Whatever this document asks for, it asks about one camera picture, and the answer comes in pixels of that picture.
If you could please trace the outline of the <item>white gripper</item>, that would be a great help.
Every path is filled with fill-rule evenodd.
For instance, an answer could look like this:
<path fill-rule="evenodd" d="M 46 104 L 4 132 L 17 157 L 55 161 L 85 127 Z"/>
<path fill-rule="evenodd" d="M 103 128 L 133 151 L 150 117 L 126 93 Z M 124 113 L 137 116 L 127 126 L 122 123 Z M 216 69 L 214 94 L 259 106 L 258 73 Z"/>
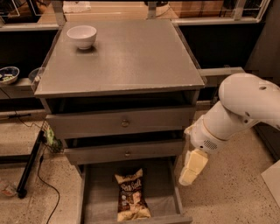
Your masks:
<path fill-rule="evenodd" d="M 220 140 L 210 133 L 204 124 L 203 115 L 194 124 L 186 128 L 184 133 L 189 136 L 190 143 L 195 149 L 186 153 L 184 167 L 178 182 L 182 186 L 189 186 L 207 165 L 207 153 L 214 154 L 226 144 L 226 141 Z"/>

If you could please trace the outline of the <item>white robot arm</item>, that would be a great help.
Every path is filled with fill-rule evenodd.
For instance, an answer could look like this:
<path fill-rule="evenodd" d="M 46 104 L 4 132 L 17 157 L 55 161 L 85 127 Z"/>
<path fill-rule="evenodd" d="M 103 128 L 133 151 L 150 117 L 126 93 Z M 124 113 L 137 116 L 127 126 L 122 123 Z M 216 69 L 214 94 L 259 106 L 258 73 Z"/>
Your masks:
<path fill-rule="evenodd" d="M 250 73 L 228 76 L 219 87 L 219 100 L 185 129 L 193 150 L 185 155 L 179 176 L 189 186 L 200 175 L 208 156 L 223 148 L 234 134 L 258 123 L 280 129 L 280 88 Z"/>

